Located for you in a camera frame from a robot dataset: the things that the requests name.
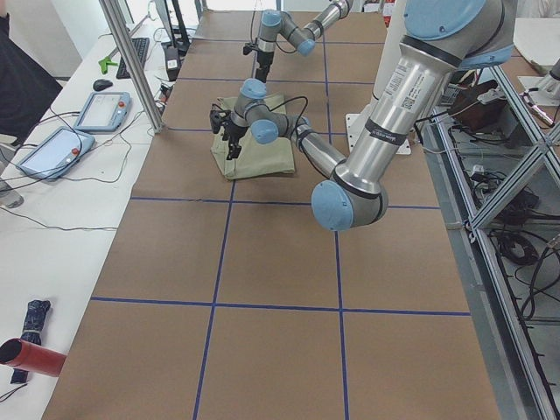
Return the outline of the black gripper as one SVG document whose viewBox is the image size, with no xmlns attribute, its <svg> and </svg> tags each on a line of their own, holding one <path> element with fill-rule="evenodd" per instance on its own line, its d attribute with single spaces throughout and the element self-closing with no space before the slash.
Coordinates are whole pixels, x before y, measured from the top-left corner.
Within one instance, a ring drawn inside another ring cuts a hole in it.
<svg viewBox="0 0 560 420">
<path fill-rule="evenodd" d="M 247 126 L 239 126 L 234 122 L 228 121 L 224 123 L 224 134 L 222 139 L 229 143 L 227 160 L 238 158 L 242 151 L 242 146 L 239 143 L 247 133 Z"/>
<path fill-rule="evenodd" d="M 267 79 L 273 63 L 274 53 L 258 51 L 256 60 L 258 67 L 255 69 L 256 79 Z"/>
</svg>

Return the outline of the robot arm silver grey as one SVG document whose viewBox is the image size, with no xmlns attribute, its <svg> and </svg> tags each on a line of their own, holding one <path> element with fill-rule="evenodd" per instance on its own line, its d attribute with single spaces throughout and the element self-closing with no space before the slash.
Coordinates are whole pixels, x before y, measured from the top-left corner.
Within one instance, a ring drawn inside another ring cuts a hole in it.
<svg viewBox="0 0 560 420">
<path fill-rule="evenodd" d="M 278 37 L 282 37 L 293 46 L 296 53 L 308 56 L 325 31 L 348 16 L 353 4 L 352 0 L 331 1 L 321 13 L 303 27 L 298 26 L 291 14 L 286 11 L 265 10 L 261 16 L 257 37 L 243 47 L 244 55 L 256 51 L 258 67 L 255 70 L 255 78 L 261 82 L 267 81 Z"/>
<path fill-rule="evenodd" d="M 230 110 L 211 111 L 213 132 L 227 142 L 232 159 L 246 134 L 259 144 L 290 139 L 324 176 L 311 195 L 317 222 L 332 231 L 374 223 L 388 206 L 382 176 L 414 124 L 441 97 L 452 73 L 510 58 L 516 13 L 514 1 L 407 2 L 400 59 L 348 155 L 326 143 L 301 115 L 270 109 L 265 69 L 243 82 Z"/>
</svg>

